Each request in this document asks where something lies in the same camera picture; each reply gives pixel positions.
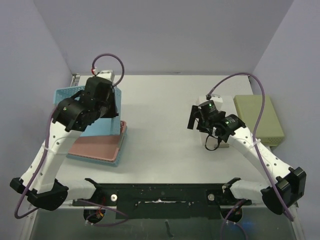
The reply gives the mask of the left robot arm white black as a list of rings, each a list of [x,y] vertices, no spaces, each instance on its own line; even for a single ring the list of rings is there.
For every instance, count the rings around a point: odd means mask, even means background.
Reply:
[[[84,199],[95,206],[102,193],[90,178],[62,183],[57,173],[75,141],[98,119],[113,119],[118,110],[114,77],[91,76],[84,88],[61,100],[50,114],[46,137],[27,171],[10,187],[35,210],[54,211],[65,201]]]

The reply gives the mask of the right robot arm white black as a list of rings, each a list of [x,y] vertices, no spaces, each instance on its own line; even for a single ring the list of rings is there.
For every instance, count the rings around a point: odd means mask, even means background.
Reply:
[[[305,193],[306,172],[280,160],[235,114],[217,110],[213,100],[191,107],[187,128],[196,128],[239,151],[265,178],[265,183],[234,178],[222,187],[223,200],[230,205],[245,199],[263,202],[277,215],[290,214],[289,208]]]

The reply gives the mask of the white perforated plastic basket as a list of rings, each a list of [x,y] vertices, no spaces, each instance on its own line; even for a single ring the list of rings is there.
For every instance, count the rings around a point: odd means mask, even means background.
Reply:
[[[226,115],[235,114],[237,115],[236,107],[234,104],[234,100],[230,95],[220,95],[220,98],[212,98],[211,99],[218,111],[226,112]],[[213,137],[208,137],[207,133],[198,132],[196,134],[199,138],[200,144],[204,147],[205,144],[208,149],[212,150],[218,145],[218,140]]]

